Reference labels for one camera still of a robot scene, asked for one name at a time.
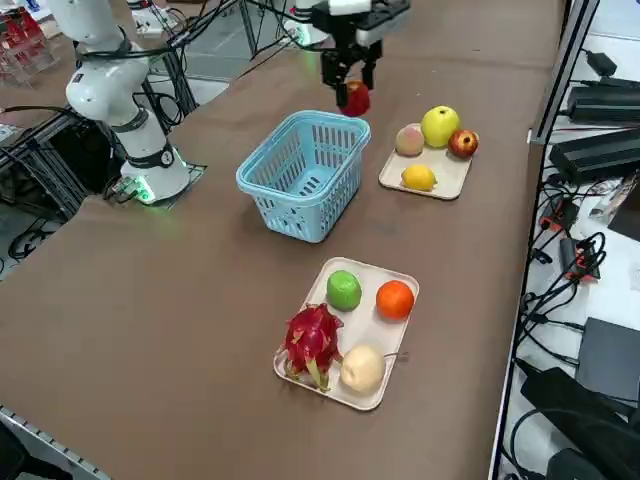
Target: table surface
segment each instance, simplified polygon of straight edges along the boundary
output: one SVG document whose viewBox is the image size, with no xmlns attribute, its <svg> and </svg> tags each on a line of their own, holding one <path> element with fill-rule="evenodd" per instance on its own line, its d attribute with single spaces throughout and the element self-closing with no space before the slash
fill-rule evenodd
<svg viewBox="0 0 640 480">
<path fill-rule="evenodd" d="M 171 212 L 89 199 L 3 283 L 3 403 L 120 479 L 486 476 L 539 171 L 526 134 L 559 17 L 559 2 L 415 2 L 378 62 L 361 188 L 319 245 L 268 231 L 235 184 L 287 115 L 334 110 L 318 58 L 285 51 L 235 82 L 171 135 L 208 165 Z M 482 139 L 462 195 L 382 188 L 395 133 L 438 104 Z M 271 369 L 334 256 L 421 286 L 411 360 L 368 414 Z"/>
</svg>

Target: peach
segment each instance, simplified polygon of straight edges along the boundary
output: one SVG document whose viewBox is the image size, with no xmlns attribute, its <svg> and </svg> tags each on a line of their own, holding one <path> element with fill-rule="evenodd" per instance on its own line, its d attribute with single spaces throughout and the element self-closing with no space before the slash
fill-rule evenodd
<svg viewBox="0 0 640 480">
<path fill-rule="evenodd" d="M 396 152 L 404 157 L 415 157 L 422 153 L 424 136 L 417 128 L 409 125 L 396 135 Z"/>
</svg>

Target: lemon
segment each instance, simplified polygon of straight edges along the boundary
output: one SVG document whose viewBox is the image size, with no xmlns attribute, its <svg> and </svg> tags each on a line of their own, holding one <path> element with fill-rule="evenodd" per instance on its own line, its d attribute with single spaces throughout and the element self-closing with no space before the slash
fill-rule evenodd
<svg viewBox="0 0 640 480">
<path fill-rule="evenodd" d="M 407 188 L 431 190 L 438 183 L 433 171 L 425 165 L 410 165 L 402 172 L 402 181 Z"/>
</svg>

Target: red apple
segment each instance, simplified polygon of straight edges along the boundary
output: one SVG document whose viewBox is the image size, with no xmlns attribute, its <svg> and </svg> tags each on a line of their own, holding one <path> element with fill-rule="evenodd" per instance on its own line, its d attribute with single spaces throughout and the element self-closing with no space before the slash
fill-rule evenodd
<svg viewBox="0 0 640 480">
<path fill-rule="evenodd" d="M 471 130 L 456 130 L 449 139 L 449 151 L 456 157 L 469 158 L 478 148 L 478 134 Z"/>
<path fill-rule="evenodd" d="M 347 106 L 340 111 L 347 117 L 364 115 L 371 106 L 369 89 L 359 80 L 347 82 Z"/>
</svg>

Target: beige tray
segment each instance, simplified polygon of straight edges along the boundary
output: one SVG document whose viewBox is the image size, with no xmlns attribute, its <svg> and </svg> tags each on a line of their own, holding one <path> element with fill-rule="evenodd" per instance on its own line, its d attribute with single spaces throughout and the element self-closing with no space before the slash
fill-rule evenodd
<svg viewBox="0 0 640 480">
<path fill-rule="evenodd" d="M 388 322 L 378 315 L 376 310 L 376 293 L 378 288 L 389 280 L 400 280 L 407 284 L 413 292 L 415 300 L 418 300 L 420 286 L 415 278 L 398 272 L 375 267 L 366 263 L 357 262 L 348 258 L 336 257 L 327 261 L 318 274 L 316 281 L 307 295 L 303 308 L 307 303 L 318 304 L 326 302 L 326 285 L 329 276 L 336 270 L 347 270 L 353 273 L 362 286 L 362 300 L 360 305 L 351 312 L 339 312 L 329 306 L 329 311 L 336 315 L 344 326 L 338 329 L 338 349 L 341 354 L 346 354 L 356 345 L 371 345 L 380 353 L 395 353 L 400 350 L 400 344 L 407 329 L 409 319 L 403 322 Z M 307 375 L 301 375 L 298 381 L 293 380 L 285 374 L 284 360 L 286 353 L 276 355 L 273 359 L 273 369 L 276 374 L 287 382 L 291 382 L 300 387 L 324 397 L 344 403 L 356 410 L 373 410 L 380 402 L 387 388 L 391 371 L 396 363 L 396 357 L 386 359 L 387 369 L 380 388 L 369 395 L 359 395 L 351 391 L 340 382 L 340 365 L 334 362 L 329 369 L 329 391 L 322 392 L 310 385 Z"/>
<path fill-rule="evenodd" d="M 410 126 L 420 129 L 420 124 L 413 123 Z M 415 163 L 428 166 L 436 175 L 438 183 L 429 192 L 407 188 L 402 184 L 402 172 Z M 446 148 L 435 149 L 425 147 L 422 153 L 416 157 L 403 157 L 395 151 L 391 152 L 389 160 L 385 163 L 378 180 L 387 188 L 395 188 L 405 192 L 435 197 L 442 200 L 455 200 L 462 192 L 464 179 L 471 167 L 471 158 L 460 159 L 450 154 Z"/>
</svg>

